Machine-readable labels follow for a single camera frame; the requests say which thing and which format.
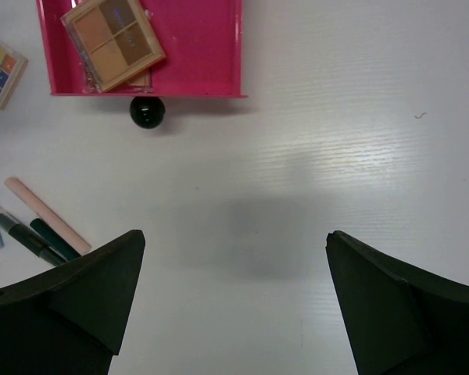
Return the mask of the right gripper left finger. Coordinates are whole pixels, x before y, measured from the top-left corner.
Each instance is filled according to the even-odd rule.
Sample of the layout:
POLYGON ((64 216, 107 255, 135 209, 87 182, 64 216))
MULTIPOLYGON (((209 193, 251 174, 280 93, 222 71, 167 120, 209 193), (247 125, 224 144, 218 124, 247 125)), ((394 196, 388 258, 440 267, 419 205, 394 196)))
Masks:
POLYGON ((130 230, 0 288, 0 374, 107 374, 122 347, 145 236, 130 230))

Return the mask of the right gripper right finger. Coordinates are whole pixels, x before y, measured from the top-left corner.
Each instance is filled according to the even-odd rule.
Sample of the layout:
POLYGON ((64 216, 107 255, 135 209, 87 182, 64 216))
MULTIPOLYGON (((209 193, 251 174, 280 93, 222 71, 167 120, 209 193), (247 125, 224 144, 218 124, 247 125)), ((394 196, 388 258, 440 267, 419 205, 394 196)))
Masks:
POLYGON ((326 254, 360 374, 469 374, 469 286, 337 230, 326 254))

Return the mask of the brown concealer palette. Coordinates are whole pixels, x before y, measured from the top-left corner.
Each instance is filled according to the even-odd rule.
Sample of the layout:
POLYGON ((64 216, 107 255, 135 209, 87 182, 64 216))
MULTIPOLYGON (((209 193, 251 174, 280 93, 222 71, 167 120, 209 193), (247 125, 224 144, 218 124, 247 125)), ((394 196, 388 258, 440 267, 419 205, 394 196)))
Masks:
MULTIPOLYGON (((83 77, 84 83, 82 84, 82 91, 85 93, 98 92, 97 82, 87 69, 84 69, 83 77)), ((113 87, 110 92, 112 91, 152 92, 152 70, 143 70, 131 79, 113 87)))

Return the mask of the peach eyeshadow palette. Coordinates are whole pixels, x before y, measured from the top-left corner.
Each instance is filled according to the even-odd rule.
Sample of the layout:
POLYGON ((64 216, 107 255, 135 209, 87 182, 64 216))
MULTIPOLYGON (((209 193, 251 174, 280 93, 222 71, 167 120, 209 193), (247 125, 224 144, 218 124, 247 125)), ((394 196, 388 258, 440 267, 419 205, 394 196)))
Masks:
POLYGON ((111 91, 166 58, 139 1, 83 1, 61 22, 97 92, 111 91))

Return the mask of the pink drawer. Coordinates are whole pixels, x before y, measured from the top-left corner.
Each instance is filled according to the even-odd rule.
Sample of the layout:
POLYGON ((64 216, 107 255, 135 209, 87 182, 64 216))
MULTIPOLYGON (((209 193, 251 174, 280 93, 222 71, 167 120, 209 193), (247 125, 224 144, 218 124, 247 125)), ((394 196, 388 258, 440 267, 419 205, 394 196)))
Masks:
MULTIPOLYGON (((94 97, 84 64, 61 18, 76 1, 37 3, 48 78, 54 96, 94 97)), ((149 91, 123 85, 110 97, 132 97, 130 113, 147 103, 158 127, 165 115, 163 98, 240 98, 242 96, 242 2, 143 1, 166 59, 148 73, 149 91)))

